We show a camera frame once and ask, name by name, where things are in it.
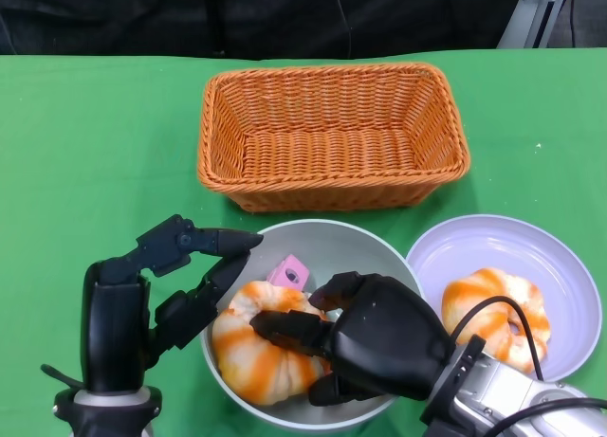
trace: robot finger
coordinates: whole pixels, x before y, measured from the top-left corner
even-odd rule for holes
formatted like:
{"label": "robot finger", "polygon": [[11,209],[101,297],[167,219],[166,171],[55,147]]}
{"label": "robot finger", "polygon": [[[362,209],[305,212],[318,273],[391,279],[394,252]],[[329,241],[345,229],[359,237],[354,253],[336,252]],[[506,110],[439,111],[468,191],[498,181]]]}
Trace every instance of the robot finger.
{"label": "robot finger", "polygon": [[248,251],[233,257],[224,257],[207,271],[196,290],[206,289],[205,299],[212,300],[213,305],[217,304],[243,272],[249,257]]}
{"label": "robot finger", "polygon": [[331,280],[317,289],[309,301],[314,307],[329,312],[335,309],[347,309],[365,283],[372,276],[362,276],[356,271],[336,274]]}
{"label": "robot finger", "polygon": [[179,237],[181,248],[218,257],[232,257],[249,252],[264,240],[264,235],[227,228],[186,226]]}
{"label": "robot finger", "polygon": [[274,345],[304,355],[329,358],[329,337],[334,323],[306,312],[262,311],[250,321],[261,337]]}
{"label": "robot finger", "polygon": [[335,373],[330,373],[312,384],[307,397],[312,406],[326,407],[353,400],[364,401],[379,395],[379,393],[361,388]]}

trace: black curtain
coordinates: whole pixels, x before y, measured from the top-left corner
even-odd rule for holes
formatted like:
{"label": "black curtain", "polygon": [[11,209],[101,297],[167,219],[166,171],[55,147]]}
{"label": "black curtain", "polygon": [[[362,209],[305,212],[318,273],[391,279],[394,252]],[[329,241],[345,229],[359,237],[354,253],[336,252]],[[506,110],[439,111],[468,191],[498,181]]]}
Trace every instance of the black curtain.
{"label": "black curtain", "polygon": [[256,60],[494,48],[517,1],[0,0],[0,52]]}

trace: wicker basket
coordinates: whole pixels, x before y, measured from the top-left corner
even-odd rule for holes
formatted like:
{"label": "wicker basket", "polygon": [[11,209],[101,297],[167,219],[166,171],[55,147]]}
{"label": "wicker basket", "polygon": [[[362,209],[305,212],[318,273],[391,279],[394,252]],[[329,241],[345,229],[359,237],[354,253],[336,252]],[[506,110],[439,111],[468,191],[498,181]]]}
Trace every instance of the wicker basket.
{"label": "wicker basket", "polygon": [[198,177],[247,211],[415,205],[469,165],[428,64],[235,71],[205,91]]}

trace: pink toy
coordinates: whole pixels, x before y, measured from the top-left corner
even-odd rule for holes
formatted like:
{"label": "pink toy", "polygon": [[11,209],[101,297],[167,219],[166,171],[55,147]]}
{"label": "pink toy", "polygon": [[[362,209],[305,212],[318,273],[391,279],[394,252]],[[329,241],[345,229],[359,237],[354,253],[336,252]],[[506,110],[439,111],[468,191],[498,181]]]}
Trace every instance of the pink toy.
{"label": "pink toy", "polygon": [[267,281],[278,287],[302,291],[309,276],[304,264],[294,255],[289,255],[267,275]]}

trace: wire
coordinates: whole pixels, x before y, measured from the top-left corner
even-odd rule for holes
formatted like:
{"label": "wire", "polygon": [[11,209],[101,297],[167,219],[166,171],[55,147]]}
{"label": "wire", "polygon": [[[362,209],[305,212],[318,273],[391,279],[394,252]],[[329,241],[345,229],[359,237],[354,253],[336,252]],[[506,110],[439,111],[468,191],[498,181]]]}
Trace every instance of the wire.
{"label": "wire", "polygon": [[501,432],[532,416],[542,415],[549,411],[563,409],[585,409],[585,408],[600,408],[607,409],[607,401],[602,399],[594,399],[591,397],[574,397],[571,399],[557,399],[556,401],[544,402],[531,406],[527,409],[517,411],[500,421],[497,425],[491,428],[483,437],[497,437]]}
{"label": "wire", "polygon": [[4,30],[4,35],[7,37],[7,43],[9,44],[9,49],[13,55],[17,55],[17,50],[15,49],[15,45],[12,43],[12,38],[10,37],[9,27],[4,21],[4,16],[2,15],[2,10],[0,10],[0,26]]}
{"label": "wire", "polygon": [[347,54],[346,59],[349,60],[350,57],[352,56],[352,29],[350,29],[350,25],[348,25],[348,19],[345,17],[345,13],[343,13],[343,7],[341,6],[341,0],[337,0],[337,1],[338,1],[338,7],[340,8],[341,20],[343,21],[345,30],[348,33],[348,54]]}
{"label": "wire", "polygon": [[464,330],[466,325],[468,325],[468,323],[472,320],[472,318],[474,316],[476,316],[476,314],[478,314],[481,310],[485,309],[487,306],[489,306],[490,304],[493,304],[494,302],[505,302],[505,303],[509,304],[519,315],[519,319],[521,319],[521,323],[523,324],[524,334],[527,337],[527,342],[529,344],[529,350],[531,351],[531,358],[533,359],[533,367],[535,368],[535,374],[538,376],[538,380],[543,380],[542,368],[540,367],[540,359],[538,358],[538,352],[536,351],[535,342],[533,341],[533,335],[531,334],[531,327],[529,326],[527,317],[524,315],[523,309],[521,309],[521,306],[519,306],[519,304],[512,298],[491,297],[491,298],[487,298],[484,301],[479,302],[476,306],[474,306],[472,309],[470,309],[468,311],[468,313],[464,316],[463,319],[460,320],[460,322],[457,324],[457,326],[451,333],[451,338],[450,338],[451,345],[450,346],[454,350],[455,346],[457,345],[457,338],[459,337],[460,333]]}
{"label": "wire", "polygon": [[60,382],[65,383],[69,388],[74,388],[76,390],[84,390],[83,382],[81,382],[80,380],[76,380],[75,378],[68,377],[67,375],[56,370],[52,366],[43,364],[42,366],[40,366],[40,370],[49,377],[52,377],[55,380],[59,380]]}
{"label": "wire", "polygon": [[571,29],[571,46],[576,47],[576,30],[573,27],[573,9],[576,0],[571,0],[571,9],[569,10],[569,27]]}

